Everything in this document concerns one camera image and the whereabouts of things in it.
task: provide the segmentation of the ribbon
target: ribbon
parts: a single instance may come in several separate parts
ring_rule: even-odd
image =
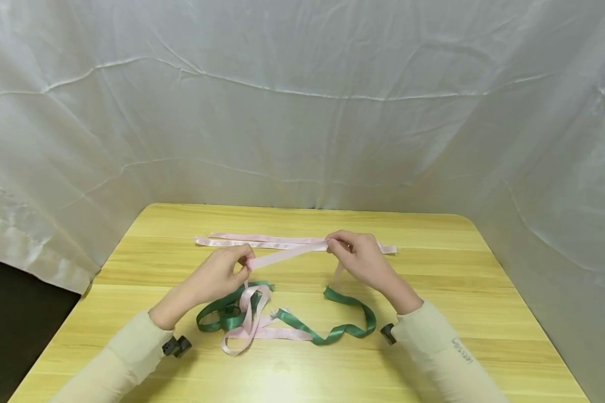
[[[324,238],[286,238],[286,237],[269,237],[269,235],[260,235],[255,233],[222,233],[222,232],[214,232],[208,234],[208,238],[205,237],[195,237],[195,243],[197,245],[202,246],[218,246],[218,247],[227,247],[227,246],[236,246],[236,245],[244,245],[248,243],[251,247],[256,247],[259,249],[262,247],[263,249],[296,249],[301,245],[307,245],[308,243],[316,243],[318,247],[315,249],[316,251],[324,251],[327,250],[327,243],[321,243],[325,239]],[[397,247],[394,245],[382,245],[379,243],[379,248],[382,253],[386,255],[396,254]]]
[[[207,238],[196,238],[206,240],[209,243],[200,243],[199,245],[210,245],[210,246],[228,246],[226,242],[239,242],[242,243],[270,243],[274,245],[295,245],[293,249],[291,247],[278,247],[278,249],[285,249],[276,252],[271,255],[260,256],[255,259],[248,260],[247,267],[253,271],[257,268],[267,266],[280,262],[281,260],[289,259],[297,255],[305,254],[308,251],[326,250],[327,241],[322,238],[277,238],[269,237],[268,235],[259,234],[228,234],[228,233],[212,233],[211,237],[226,237],[226,241],[211,240]],[[383,246],[387,250],[394,250],[396,247]],[[336,268],[334,274],[334,280],[336,281],[338,275],[343,270],[342,265]],[[369,306],[363,304],[356,298],[347,297],[343,294],[336,292],[331,287],[327,286],[324,291],[324,296],[328,300],[339,302],[345,305],[361,306],[365,313],[366,329],[363,330],[353,324],[342,324],[341,326],[334,327],[327,338],[323,339],[322,336],[318,335],[315,331],[311,330],[310,327],[306,326],[297,317],[291,314],[288,310],[279,309],[269,316],[261,317],[266,303],[270,300],[271,294],[274,290],[274,285],[269,282],[258,281],[252,283],[244,283],[233,293],[230,293],[224,298],[211,302],[205,306],[203,310],[197,315],[197,327],[201,331],[217,331],[223,329],[226,331],[225,336],[222,338],[222,350],[229,355],[238,355],[243,352],[252,343],[253,339],[289,339],[289,340],[310,340],[315,345],[327,345],[336,343],[343,334],[347,333],[354,337],[363,338],[370,335],[376,328],[376,317],[374,312]],[[213,313],[218,314],[218,320],[213,323],[204,324],[203,319]],[[270,324],[280,320],[293,329],[289,328],[269,328]],[[227,346],[228,339],[246,339],[244,345],[239,349],[230,349]]]

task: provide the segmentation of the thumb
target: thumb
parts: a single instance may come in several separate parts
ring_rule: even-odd
[[[352,252],[347,249],[345,244],[340,241],[336,241],[336,239],[327,240],[327,249],[332,252],[337,259],[339,259],[339,262],[343,263],[343,266],[348,266],[348,264],[354,259]]]
[[[233,275],[233,281],[235,282],[235,284],[238,287],[240,285],[242,285],[248,279],[249,279],[249,268],[246,266],[243,266],[242,270],[240,270],[238,273]]]

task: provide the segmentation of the light wood surface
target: light wood surface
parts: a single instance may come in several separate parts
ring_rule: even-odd
[[[456,215],[153,204],[121,240],[19,386],[12,402],[47,402],[130,318],[151,307],[213,251],[192,238],[210,232],[323,237],[337,229],[370,232],[397,245],[396,271],[432,301],[513,403],[588,402],[471,221]],[[256,250],[257,255],[272,253]],[[324,300],[336,260],[311,252],[253,273],[276,285],[268,309],[289,308],[321,334],[363,323],[362,311]],[[391,306],[345,274],[342,291],[368,304],[378,329]],[[125,402],[439,402],[397,346],[377,332],[318,347],[256,340],[230,357],[222,333],[197,331],[193,309],[178,325],[194,347],[164,359]]]

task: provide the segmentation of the person's left hand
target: person's left hand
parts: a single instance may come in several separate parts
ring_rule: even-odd
[[[171,289],[148,313],[157,326],[171,330],[196,305],[226,297],[249,278],[246,261],[255,258],[248,245],[218,249],[186,280]],[[234,273],[235,263],[242,265]]]

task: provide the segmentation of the hand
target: hand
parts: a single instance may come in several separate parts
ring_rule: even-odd
[[[202,262],[186,280],[171,289],[148,313],[150,319],[164,330],[174,329],[189,310],[199,304],[226,297],[248,278],[248,259],[255,258],[248,245],[218,249]],[[242,265],[234,274],[235,263]]]
[[[354,276],[383,294],[398,314],[404,315],[423,305],[423,300],[385,260],[374,235],[345,230],[325,238],[327,251]]]

